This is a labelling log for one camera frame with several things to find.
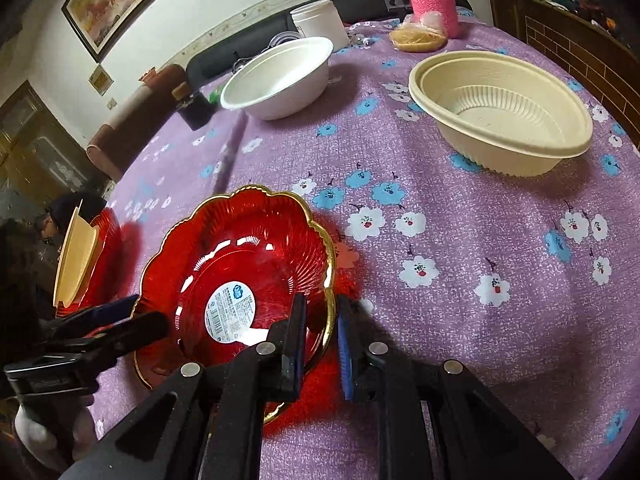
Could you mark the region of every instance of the floral tablecloth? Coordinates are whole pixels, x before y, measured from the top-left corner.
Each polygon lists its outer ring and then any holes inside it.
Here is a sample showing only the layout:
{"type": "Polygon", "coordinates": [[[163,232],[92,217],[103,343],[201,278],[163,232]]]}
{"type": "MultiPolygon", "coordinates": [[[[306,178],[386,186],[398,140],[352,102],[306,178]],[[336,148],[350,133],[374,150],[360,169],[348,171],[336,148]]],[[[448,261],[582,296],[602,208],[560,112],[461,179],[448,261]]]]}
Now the floral tablecloth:
{"type": "MultiPolygon", "coordinates": [[[[169,119],[112,195],[130,238],[122,293],[206,197],[250,182],[293,190],[337,226],[338,266],[396,346],[464,362],[576,478],[595,479],[640,409],[640,153],[562,69],[465,21],[444,50],[515,56],[577,92],[594,123],[586,154],[538,178],[484,170],[412,102],[408,75],[425,56],[393,48],[392,22],[359,23],[351,34],[368,44],[332,55],[328,88],[303,112],[264,122],[220,110],[197,132],[169,119]]],[[[145,395],[128,360],[100,383],[98,436],[145,395]]],[[[345,403],[266,439],[261,477],[376,478],[371,410],[345,403]]]]}

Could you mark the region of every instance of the brown sofa cushion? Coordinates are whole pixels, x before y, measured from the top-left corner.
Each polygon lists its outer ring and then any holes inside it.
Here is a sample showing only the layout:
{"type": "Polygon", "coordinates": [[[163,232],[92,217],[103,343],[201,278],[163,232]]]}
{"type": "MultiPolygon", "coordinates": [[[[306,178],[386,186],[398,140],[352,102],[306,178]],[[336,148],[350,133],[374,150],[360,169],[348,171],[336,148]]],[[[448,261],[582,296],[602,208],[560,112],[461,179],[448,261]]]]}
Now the brown sofa cushion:
{"type": "Polygon", "coordinates": [[[86,154],[94,166],[119,181],[174,113],[171,91],[185,80],[184,69],[172,64],[142,84],[91,139],[86,154]]]}

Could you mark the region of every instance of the white paper bowl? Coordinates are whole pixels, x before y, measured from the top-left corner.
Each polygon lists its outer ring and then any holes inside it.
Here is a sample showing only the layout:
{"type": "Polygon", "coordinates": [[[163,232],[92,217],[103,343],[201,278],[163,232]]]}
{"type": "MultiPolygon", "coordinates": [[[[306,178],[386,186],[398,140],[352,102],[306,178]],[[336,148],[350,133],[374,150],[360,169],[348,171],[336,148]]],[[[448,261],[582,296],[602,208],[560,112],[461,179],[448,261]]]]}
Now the white paper bowl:
{"type": "Polygon", "coordinates": [[[593,122],[578,96],[514,57],[437,54],[411,71],[409,92],[455,150],[499,173],[546,173],[591,144],[593,122]]]}
{"type": "Polygon", "coordinates": [[[270,48],[229,80],[220,104],[267,121],[299,112],[326,88],[333,49],[327,38],[303,38],[270,48]]]}

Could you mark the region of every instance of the product sticker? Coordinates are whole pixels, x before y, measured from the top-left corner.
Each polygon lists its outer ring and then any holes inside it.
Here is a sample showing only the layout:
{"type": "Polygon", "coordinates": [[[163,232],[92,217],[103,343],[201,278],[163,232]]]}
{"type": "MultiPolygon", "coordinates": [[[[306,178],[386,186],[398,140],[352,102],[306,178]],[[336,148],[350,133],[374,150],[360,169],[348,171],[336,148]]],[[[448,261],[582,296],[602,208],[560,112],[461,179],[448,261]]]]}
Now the product sticker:
{"type": "Polygon", "coordinates": [[[204,309],[204,325],[219,343],[233,343],[254,322],[255,298],[242,282],[227,282],[211,295],[204,309]]]}

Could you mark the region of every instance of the beige bowl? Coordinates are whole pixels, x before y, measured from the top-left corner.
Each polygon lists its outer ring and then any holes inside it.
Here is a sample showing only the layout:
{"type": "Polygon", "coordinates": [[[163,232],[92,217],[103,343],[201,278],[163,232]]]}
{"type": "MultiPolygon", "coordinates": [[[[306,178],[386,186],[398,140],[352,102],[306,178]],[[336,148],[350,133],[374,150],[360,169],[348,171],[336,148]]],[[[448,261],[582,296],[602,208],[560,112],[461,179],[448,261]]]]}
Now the beige bowl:
{"type": "Polygon", "coordinates": [[[500,173],[546,173],[591,145],[593,122],[578,96],[510,56],[437,54],[411,71],[409,92],[455,150],[500,173]]]}

